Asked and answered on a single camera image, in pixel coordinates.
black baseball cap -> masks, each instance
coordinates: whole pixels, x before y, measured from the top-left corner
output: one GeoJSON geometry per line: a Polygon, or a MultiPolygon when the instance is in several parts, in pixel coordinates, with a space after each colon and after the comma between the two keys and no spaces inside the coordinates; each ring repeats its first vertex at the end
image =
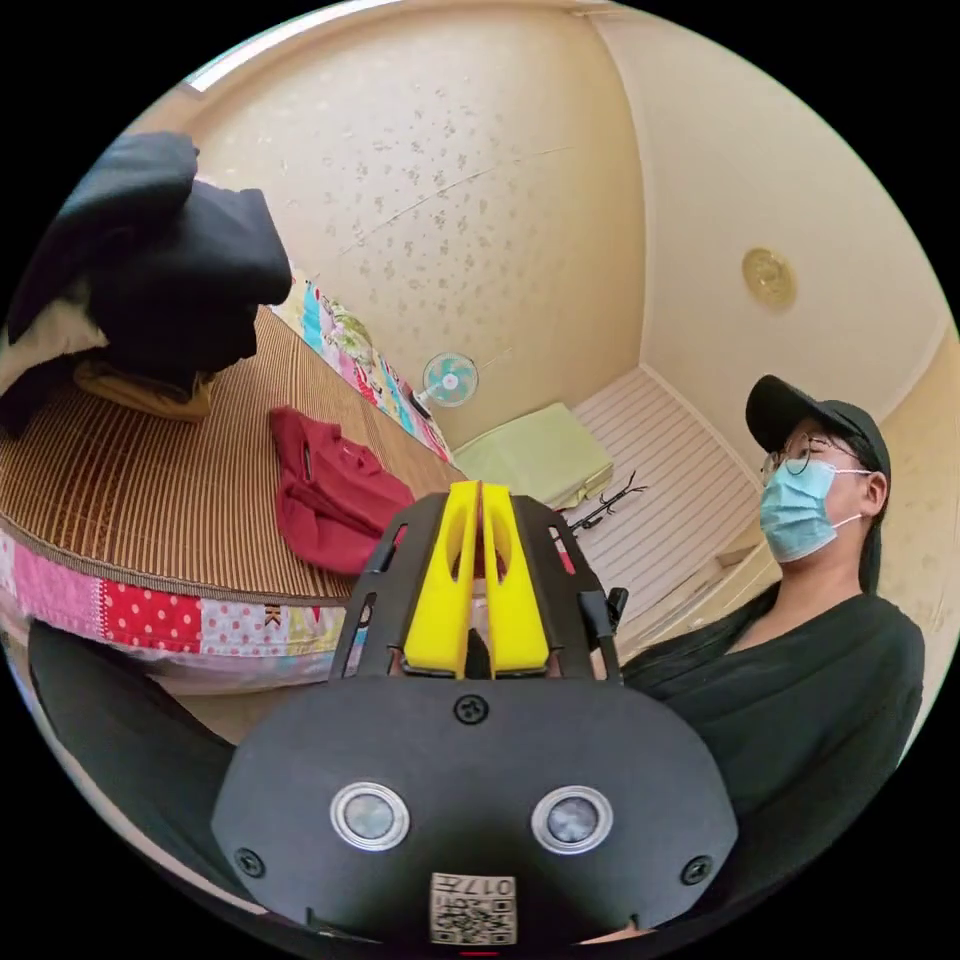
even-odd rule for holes
{"type": "Polygon", "coordinates": [[[854,435],[873,451],[880,472],[890,483],[890,452],[873,417],[843,400],[814,400],[802,390],[767,374],[747,398],[747,427],[767,453],[778,453],[797,424],[807,418],[841,435],[854,435]]]}

light green cushion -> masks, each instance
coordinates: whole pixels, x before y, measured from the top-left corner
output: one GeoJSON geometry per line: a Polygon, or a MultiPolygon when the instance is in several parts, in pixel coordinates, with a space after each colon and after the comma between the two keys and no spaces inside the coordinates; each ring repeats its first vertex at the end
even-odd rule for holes
{"type": "Polygon", "coordinates": [[[607,451],[562,403],[494,427],[457,450],[454,462],[471,480],[555,509],[596,496],[613,475],[607,451]]]}

bamboo mat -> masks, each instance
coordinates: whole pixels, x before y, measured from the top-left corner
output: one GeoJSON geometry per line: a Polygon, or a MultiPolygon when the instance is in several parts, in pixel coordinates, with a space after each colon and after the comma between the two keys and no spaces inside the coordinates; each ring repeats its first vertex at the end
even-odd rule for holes
{"type": "Polygon", "coordinates": [[[92,576],[212,599],[323,604],[351,582],[303,563],[277,531],[268,413],[339,423],[415,497],[462,475],[345,383],[267,308],[257,355],[220,374],[200,425],[65,386],[19,440],[0,439],[0,524],[92,576]]]}

ear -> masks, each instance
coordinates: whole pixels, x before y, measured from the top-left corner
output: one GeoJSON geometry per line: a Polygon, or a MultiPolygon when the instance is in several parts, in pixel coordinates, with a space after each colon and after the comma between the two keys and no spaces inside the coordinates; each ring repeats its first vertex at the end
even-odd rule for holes
{"type": "Polygon", "coordinates": [[[871,473],[866,480],[867,485],[864,489],[860,512],[865,517],[875,517],[887,502],[889,485],[887,478],[882,473],[871,473]]]}

screw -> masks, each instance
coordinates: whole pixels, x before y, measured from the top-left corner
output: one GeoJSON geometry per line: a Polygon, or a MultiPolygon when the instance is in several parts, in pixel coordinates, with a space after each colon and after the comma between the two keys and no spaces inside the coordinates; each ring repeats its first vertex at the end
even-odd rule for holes
{"type": "Polygon", "coordinates": [[[248,877],[253,877],[254,880],[262,877],[267,872],[263,861],[252,850],[248,850],[246,847],[241,847],[233,855],[233,860],[248,877]]]}
{"type": "Polygon", "coordinates": [[[712,857],[694,857],[680,874],[680,882],[687,887],[695,887],[703,883],[713,873],[712,857]]]}
{"type": "Polygon", "coordinates": [[[468,726],[483,723],[489,713],[490,707],[487,701],[475,693],[468,693],[461,697],[453,706],[453,715],[468,726]]]}

